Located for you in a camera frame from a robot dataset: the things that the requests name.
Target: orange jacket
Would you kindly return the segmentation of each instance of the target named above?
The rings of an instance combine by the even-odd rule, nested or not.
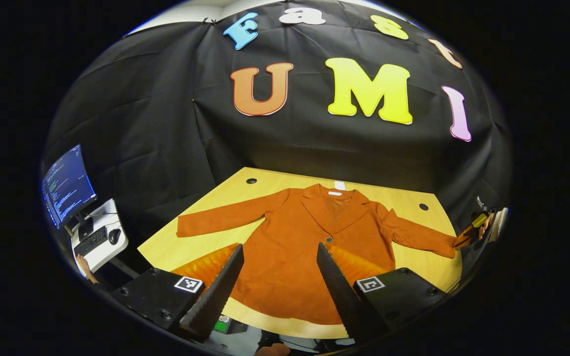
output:
[[[265,221],[243,245],[245,263],[231,297],[273,317],[342,324],[316,264],[319,242],[339,246],[388,271],[395,269],[391,241],[455,257],[456,237],[400,218],[357,190],[320,184],[180,216],[177,236],[228,230],[262,216]]]

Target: white desk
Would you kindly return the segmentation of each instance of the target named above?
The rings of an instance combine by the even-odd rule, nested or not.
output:
[[[94,220],[94,229],[93,231],[98,230],[102,226],[107,227],[107,234],[111,230],[115,228],[120,229],[120,236],[118,237],[118,243],[116,245],[111,245],[109,241],[104,241],[100,246],[94,248],[88,254],[85,255],[85,260],[88,262],[89,269],[91,272],[95,272],[100,268],[102,265],[107,263],[113,257],[118,255],[118,253],[122,252],[127,245],[129,245],[129,240],[127,239],[127,235],[122,229],[122,223],[120,222],[120,218],[118,217],[118,210],[116,209],[116,203],[113,199],[109,199],[104,204],[102,204],[98,209],[94,210],[90,213],[91,216],[87,216],[85,219],[93,219]],[[74,253],[74,247],[79,245],[79,226],[76,225],[72,230],[72,253]],[[76,261],[76,266],[79,268],[79,271],[86,278],[85,272],[79,266],[79,262]]]

